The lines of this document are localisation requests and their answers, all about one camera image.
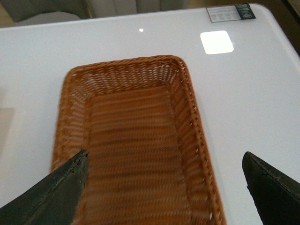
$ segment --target rectangular bread basket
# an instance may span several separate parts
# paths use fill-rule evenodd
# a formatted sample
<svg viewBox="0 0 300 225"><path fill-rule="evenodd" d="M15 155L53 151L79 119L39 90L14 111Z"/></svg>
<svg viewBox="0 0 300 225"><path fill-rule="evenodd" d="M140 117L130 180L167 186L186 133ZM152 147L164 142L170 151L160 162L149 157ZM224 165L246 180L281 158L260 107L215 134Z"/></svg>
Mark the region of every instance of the rectangular bread basket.
<svg viewBox="0 0 300 225"><path fill-rule="evenodd" d="M89 153L74 225L225 225L191 79L171 55L72 69L63 83L55 170Z"/></svg>

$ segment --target brown wicker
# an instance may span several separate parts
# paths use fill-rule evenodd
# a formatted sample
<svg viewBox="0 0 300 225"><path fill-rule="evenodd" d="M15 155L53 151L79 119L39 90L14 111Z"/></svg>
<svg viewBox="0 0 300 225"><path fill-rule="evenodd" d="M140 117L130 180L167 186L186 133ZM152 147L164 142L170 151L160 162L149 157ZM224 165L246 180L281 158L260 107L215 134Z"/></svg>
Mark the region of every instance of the brown wicker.
<svg viewBox="0 0 300 225"><path fill-rule="evenodd" d="M86 148L73 224L225 225L187 66L165 55L72 69L52 170Z"/></svg>

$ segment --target white table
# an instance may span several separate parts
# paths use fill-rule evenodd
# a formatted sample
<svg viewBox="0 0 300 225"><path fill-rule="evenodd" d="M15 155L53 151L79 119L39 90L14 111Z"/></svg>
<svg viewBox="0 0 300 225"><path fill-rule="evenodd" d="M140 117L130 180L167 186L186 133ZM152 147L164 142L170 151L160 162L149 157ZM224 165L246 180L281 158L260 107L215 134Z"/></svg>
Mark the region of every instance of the white table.
<svg viewBox="0 0 300 225"><path fill-rule="evenodd" d="M201 8L0 29L0 206L49 173L68 70L173 54L192 76L228 224L262 224L241 161L251 151L300 181L300 59L270 11L251 7L242 21ZM200 34L218 30L234 51L208 55Z"/></svg>

